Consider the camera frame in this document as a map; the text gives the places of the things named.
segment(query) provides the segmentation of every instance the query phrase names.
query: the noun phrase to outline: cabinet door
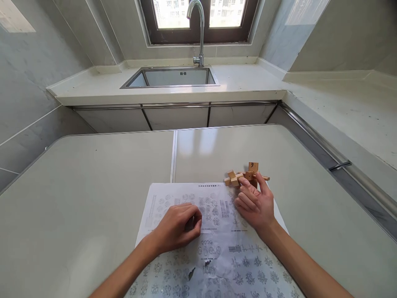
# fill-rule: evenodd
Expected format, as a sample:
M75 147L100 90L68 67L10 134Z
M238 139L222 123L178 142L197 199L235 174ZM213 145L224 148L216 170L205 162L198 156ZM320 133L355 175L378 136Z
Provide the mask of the cabinet door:
M263 124L274 105L212 106L209 127Z
M207 127L208 107L143 108L153 130Z
M140 108L110 110L77 110L98 133L150 130Z

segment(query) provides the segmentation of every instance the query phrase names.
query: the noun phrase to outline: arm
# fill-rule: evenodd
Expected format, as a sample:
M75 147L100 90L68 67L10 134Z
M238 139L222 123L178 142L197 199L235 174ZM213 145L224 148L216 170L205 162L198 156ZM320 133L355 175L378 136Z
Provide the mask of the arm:
M185 231L194 216L194 228ZM171 206L161 222L90 298L123 298L142 270L158 255L188 245L201 233L201 212L190 203Z
M234 201L236 208L283 263L303 293L307 297L352 297L284 231L274 218L272 192L259 172L256 177L261 192L247 179L239 179L242 186Z

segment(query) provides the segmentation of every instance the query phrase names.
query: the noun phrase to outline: wooden puzzle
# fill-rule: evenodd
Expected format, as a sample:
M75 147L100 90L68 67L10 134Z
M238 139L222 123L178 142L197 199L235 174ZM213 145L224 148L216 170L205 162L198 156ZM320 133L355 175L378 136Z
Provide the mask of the wooden puzzle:
M258 171L259 164L250 162L248 164L248 171L246 172L238 172L236 174L233 170L229 171L227 175L228 178L224 179L224 182L227 186L230 184L234 187L240 186L239 178L245 177L254 187L258 187L258 181L256 180L256 172ZM264 180L269 181L270 177L262 176Z

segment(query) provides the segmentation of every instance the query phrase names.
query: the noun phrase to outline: hand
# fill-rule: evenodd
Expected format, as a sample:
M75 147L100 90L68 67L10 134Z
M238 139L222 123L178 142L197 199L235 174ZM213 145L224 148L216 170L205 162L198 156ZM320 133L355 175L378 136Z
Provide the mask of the hand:
M194 216L190 231L185 231L187 222ZM157 255L188 245L201 234L201 212L196 205L185 203L171 206L157 228L148 237Z
M273 193L260 172L256 173L256 179L261 187L261 192L252 186L246 178L239 179L242 186L234 204L241 216L258 232L277 221L274 218Z

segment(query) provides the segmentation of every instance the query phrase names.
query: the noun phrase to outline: stainless steel sink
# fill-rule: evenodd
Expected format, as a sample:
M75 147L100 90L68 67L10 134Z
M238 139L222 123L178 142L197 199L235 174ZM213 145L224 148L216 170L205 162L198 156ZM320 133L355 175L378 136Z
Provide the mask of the stainless steel sink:
M120 89L219 86L211 66L142 67Z

